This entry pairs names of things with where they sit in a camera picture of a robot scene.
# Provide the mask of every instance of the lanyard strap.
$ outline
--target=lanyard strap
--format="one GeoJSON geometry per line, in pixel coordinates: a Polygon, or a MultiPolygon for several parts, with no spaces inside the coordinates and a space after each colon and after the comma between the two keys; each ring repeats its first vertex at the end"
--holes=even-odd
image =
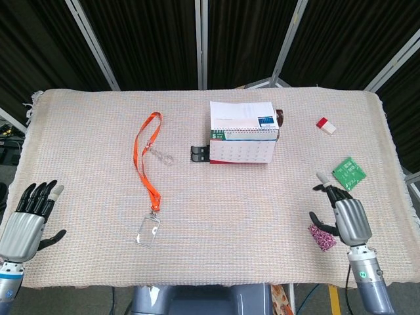
{"type": "Polygon", "coordinates": [[[144,172],[144,163],[143,163],[143,156],[146,154],[146,152],[149,150],[149,148],[152,146],[153,142],[155,141],[156,137],[159,134],[160,126],[162,124],[162,114],[159,112],[151,113],[149,118],[146,119],[146,121],[143,123],[142,127],[140,128],[140,131],[138,132],[136,136],[136,140],[134,142],[134,152],[133,152],[133,159],[134,159],[134,165],[136,167],[137,173],[147,190],[149,191],[150,201],[152,202],[152,211],[158,212],[160,210],[160,194],[159,192],[150,184],[146,173],[144,172]],[[144,147],[142,151],[142,168],[141,171],[138,169],[138,137],[140,136],[141,132],[147,127],[147,125],[155,118],[159,118],[159,125],[157,126],[156,130],[153,132],[153,135],[150,137],[150,139],[147,141],[147,145],[144,147]]]}

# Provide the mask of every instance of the robotic arm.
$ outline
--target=robotic arm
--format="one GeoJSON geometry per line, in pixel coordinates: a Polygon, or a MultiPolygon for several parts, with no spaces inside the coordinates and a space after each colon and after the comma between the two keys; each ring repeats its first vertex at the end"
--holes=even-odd
{"type": "Polygon", "coordinates": [[[7,221],[0,239],[0,257],[4,263],[0,268],[0,315],[7,315],[12,307],[24,277],[23,263],[31,260],[37,251],[61,240],[66,230],[56,236],[42,240],[42,234],[54,203],[64,189],[57,181],[43,182],[37,188],[30,185],[22,194],[16,211],[7,221]]]}
{"type": "Polygon", "coordinates": [[[335,226],[323,224],[315,213],[310,212],[312,222],[320,230],[339,236],[344,244],[350,246],[347,258],[365,309],[371,314],[395,314],[376,252],[366,245],[372,232],[362,203],[345,190],[332,186],[324,174],[317,173],[316,176],[322,184],[314,190],[327,193],[335,215],[335,226]]]}

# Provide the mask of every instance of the floor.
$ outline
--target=floor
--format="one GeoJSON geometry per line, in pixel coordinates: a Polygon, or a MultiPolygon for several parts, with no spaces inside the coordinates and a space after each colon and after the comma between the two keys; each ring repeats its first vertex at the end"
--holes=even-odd
{"type": "MultiPolygon", "coordinates": [[[[10,184],[13,181],[16,167],[0,165],[0,182],[10,184]]],[[[420,203],[415,202],[420,216],[420,203]]],[[[299,284],[295,287],[297,308],[301,305],[314,284],[299,284]]],[[[388,289],[394,309],[398,315],[419,313],[420,283],[393,283],[388,289]]],[[[122,315],[131,301],[132,287],[115,289],[115,314],[122,315]]],[[[364,315],[362,302],[357,290],[348,293],[354,315],[364,315]]],[[[339,289],[341,314],[349,314],[345,304],[344,289],[339,289]]],[[[72,287],[54,287],[45,289],[28,289],[23,287],[13,306],[12,315],[18,314],[109,314],[112,305],[110,287],[94,286],[84,289],[72,287]]],[[[327,285],[320,285],[308,300],[299,315],[330,315],[329,291],[327,285]]]]}

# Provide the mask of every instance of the black curtain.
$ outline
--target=black curtain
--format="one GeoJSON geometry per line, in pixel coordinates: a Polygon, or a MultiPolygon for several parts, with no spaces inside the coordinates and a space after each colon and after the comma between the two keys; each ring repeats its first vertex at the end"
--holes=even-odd
{"type": "Polygon", "coordinates": [[[271,77],[296,0],[209,0],[208,88],[271,77]]]}
{"type": "Polygon", "coordinates": [[[280,77],[292,87],[365,89],[419,28],[418,0],[310,0],[280,77]]]}
{"type": "Polygon", "coordinates": [[[401,165],[420,171],[420,51],[378,91],[401,165]]]}
{"type": "Polygon", "coordinates": [[[197,89],[194,0],[80,2],[122,91],[197,89]]]}
{"type": "Polygon", "coordinates": [[[2,1],[0,8],[0,106],[11,116],[24,123],[22,103],[38,90],[110,89],[64,1],[2,1]]]}

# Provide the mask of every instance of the calendar page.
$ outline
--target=calendar page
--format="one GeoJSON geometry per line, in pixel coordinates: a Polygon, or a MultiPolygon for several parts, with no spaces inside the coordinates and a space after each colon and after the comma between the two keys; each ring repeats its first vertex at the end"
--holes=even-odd
{"type": "Polygon", "coordinates": [[[210,162],[225,163],[270,163],[276,145],[275,140],[266,141],[220,141],[210,140],[210,162]]]}

